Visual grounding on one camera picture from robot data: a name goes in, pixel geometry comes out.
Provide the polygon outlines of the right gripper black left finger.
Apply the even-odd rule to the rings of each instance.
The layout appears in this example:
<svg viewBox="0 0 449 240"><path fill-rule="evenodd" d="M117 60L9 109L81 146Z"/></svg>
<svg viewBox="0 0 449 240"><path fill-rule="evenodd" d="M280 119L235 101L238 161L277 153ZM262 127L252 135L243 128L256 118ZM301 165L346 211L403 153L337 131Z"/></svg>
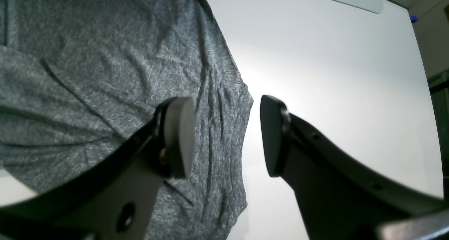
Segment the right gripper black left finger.
<svg viewBox="0 0 449 240"><path fill-rule="evenodd" d="M191 97L173 97L112 155L68 183L1 207L2 240L141 240L165 179L190 176Z"/></svg>

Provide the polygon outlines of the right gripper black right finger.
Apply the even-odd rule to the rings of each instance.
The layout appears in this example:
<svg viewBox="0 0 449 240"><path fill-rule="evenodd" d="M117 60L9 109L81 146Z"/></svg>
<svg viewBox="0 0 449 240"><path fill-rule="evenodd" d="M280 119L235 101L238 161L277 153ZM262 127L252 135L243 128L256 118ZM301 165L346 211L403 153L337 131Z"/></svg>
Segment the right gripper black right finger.
<svg viewBox="0 0 449 240"><path fill-rule="evenodd" d="M268 174L294 191L310 240L447 240L448 204L349 156L281 100L263 95Z"/></svg>

